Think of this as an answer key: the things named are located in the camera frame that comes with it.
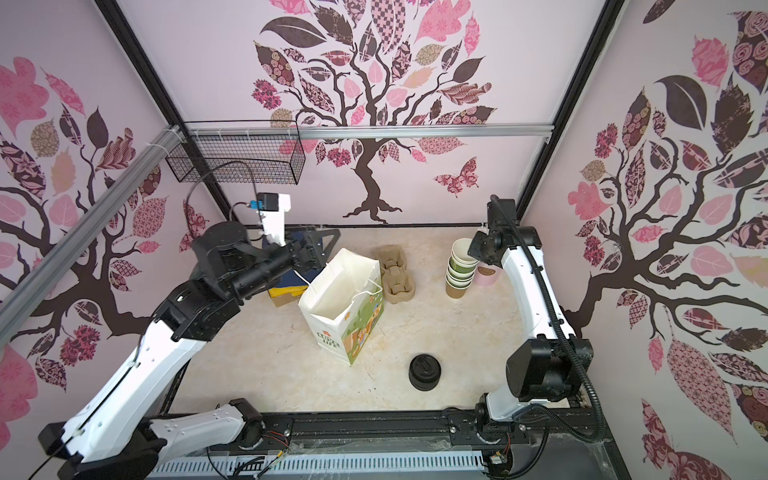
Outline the white illustrated paper bag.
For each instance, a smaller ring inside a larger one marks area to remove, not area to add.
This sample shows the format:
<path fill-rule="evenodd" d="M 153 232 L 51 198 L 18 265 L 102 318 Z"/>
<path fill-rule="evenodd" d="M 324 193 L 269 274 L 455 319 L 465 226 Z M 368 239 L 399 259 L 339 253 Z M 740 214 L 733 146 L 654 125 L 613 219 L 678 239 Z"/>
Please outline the white illustrated paper bag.
<path fill-rule="evenodd" d="M 307 287 L 299 308 L 317 344 L 353 365 L 384 312 L 380 262 L 339 250 Z"/>

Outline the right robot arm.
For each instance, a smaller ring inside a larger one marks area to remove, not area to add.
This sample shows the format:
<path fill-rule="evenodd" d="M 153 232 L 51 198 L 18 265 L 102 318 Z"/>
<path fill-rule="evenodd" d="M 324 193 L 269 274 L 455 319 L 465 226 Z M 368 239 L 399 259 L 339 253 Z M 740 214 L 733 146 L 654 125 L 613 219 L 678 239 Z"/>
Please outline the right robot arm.
<path fill-rule="evenodd" d="M 584 443 L 600 443 L 607 422 L 588 375 L 594 350 L 577 336 L 556 302 L 538 233 L 520 224 L 512 199 L 491 196 L 487 213 L 488 231 L 475 234 L 468 254 L 501 268 L 510 279 L 525 339 L 507 359 L 505 383 L 484 397 L 486 413 L 493 422 L 511 423 L 536 412 Z M 580 392 L 586 393 L 594 419 L 588 433 L 547 406 Z"/>

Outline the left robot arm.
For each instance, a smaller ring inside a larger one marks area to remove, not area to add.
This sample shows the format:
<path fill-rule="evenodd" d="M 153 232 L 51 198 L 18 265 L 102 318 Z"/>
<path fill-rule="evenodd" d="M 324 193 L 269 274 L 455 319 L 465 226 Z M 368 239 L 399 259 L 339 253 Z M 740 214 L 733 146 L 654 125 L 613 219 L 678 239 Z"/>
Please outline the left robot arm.
<path fill-rule="evenodd" d="M 207 447 L 257 447 L 263 417 L 243 398 L 183 417 L 146 413 L 247 300 L 288 272 L 321 270 L 340 236 L 337 229 L 308 231 L 299 240 L 260 249 L 242 224 L 228 221 L 195 239 L 192 275 L 155 309 L 134 351 L 77 415 L 39 434 L 45 453 L 63 462 L 58 477 L 144 479 L 156 466 Z"/>

